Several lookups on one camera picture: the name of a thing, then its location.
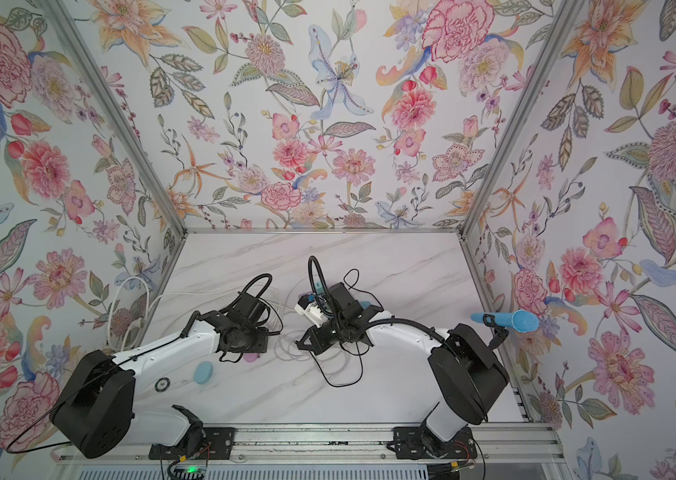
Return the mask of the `pink earbud case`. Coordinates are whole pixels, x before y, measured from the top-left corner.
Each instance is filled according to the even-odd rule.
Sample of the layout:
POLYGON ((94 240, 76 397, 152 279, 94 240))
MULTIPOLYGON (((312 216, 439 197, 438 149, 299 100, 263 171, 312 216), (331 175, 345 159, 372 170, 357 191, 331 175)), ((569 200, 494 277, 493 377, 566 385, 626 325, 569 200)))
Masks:
POLYGON ((252 363, 255 362, 260 358, 260 354, 258 353, 246 353, 243 355, 243 360, 247 363, 252 363))

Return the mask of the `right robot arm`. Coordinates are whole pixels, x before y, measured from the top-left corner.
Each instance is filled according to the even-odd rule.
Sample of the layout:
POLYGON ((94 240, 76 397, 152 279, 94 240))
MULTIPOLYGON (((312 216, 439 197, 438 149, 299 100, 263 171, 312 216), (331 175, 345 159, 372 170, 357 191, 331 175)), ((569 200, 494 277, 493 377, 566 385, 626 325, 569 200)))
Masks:
POLYGON ((428 362, 440 398, 418 427, 395 427, 392 450, 399 459, 474 459, 479 454, 471 428, 489 412, 509 384, 495 349, 506 329, 496 325, 487 344, 469 325, 438 330, 404 319, 379 305, 362 303, 339 283, 299 297, 294 310, 312 326, 296 342, 313 358, 334 346, 354 343, 417 355, 428 362))

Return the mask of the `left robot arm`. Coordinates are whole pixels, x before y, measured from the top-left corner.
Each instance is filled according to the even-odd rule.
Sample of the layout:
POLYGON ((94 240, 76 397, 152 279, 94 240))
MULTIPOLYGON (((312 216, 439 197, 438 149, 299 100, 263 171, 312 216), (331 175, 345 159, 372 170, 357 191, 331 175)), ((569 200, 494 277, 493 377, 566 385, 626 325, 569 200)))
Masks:
POLYGON ((173 334, 132 350, 83 357, 49 419, 86 458, 120 445, 157 445, 191 457, 210 440, 203 421, 168 392, 212 376, 211 356, 263 353, 274 316, 263 298, 241 292, 229 305, 193 312, 173 334))

